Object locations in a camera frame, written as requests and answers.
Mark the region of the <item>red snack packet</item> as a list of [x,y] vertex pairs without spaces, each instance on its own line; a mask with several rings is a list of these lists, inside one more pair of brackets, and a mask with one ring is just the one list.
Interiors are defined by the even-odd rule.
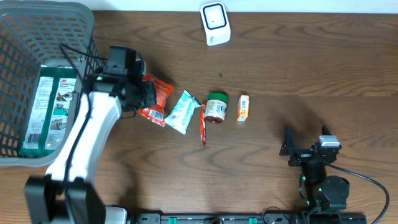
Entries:
[[157,103],[149,108],[139,109],[138,113],[143,117],[149,119],[153,123],[158,124],[161,127],[164,127],[165,126],[164,107],[167,98],[174,91],[174,87],[148,73],[144,75],[143,80],[154,82]]

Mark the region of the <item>pale green wipes packet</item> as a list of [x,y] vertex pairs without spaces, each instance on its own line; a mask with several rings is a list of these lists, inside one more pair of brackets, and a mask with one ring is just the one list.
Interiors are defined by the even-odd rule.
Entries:
[[182,134],[186,134],[188,125],[194,111],[201,104],[187,90],[184,90],[170,114],[165,118],[165,123]]

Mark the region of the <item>small orange carton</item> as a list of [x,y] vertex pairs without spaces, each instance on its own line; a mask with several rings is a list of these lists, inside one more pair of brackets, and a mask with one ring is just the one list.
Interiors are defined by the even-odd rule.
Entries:
[[249,114],[249,96],[241,95],[238,101],[237,121],[245,122]]

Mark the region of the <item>red Nescafe stick sachet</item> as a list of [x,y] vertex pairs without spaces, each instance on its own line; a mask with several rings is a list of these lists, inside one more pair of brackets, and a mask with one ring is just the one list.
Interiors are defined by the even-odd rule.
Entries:
[[200,136],[203,146],[206,146],[206,121],[205,121],[206,103],[207,101],[205,100],[201,106],[201,113],[200,113]]

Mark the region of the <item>green lid jar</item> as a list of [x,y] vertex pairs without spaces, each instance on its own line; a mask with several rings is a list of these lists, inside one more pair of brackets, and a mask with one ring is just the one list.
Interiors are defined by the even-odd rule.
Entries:
[[224,93],[210,93],[206,102],[205,119],[211,123],[223,123],[226,117],[228,101],[228,96]]

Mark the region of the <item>green snack packet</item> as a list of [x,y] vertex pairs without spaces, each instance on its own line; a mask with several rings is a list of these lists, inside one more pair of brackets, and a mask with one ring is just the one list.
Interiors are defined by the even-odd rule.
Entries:
[[72,68],[42,67],[21,156],[47,156],[62,143],[75,91]]

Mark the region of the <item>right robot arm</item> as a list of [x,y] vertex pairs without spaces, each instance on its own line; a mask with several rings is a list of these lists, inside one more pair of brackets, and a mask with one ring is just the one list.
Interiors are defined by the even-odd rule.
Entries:
[[295,146],[294,135],[285,128],[280,156],[289,157],[288,165],[300,167],[300,196],[307,201],[308,208],[292,215],[291,223],[341,223],[341,211],[346,209],[349,182],[336,175],[326,174],[326,165],[336,161],[341,149],[338,138],[326,126],[318,141],[308,149]]

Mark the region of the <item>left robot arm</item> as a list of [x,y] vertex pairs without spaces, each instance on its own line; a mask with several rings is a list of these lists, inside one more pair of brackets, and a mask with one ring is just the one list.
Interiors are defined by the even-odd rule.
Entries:
[[78,115],[57,158],[43,177],[24,187],[32,223],[133,223],[124,207],[105,205],[95,190],[96,170],[109,133],[123,112],[156,104],[146,64],[134,49],[112,45],[106,65],[81,76]]

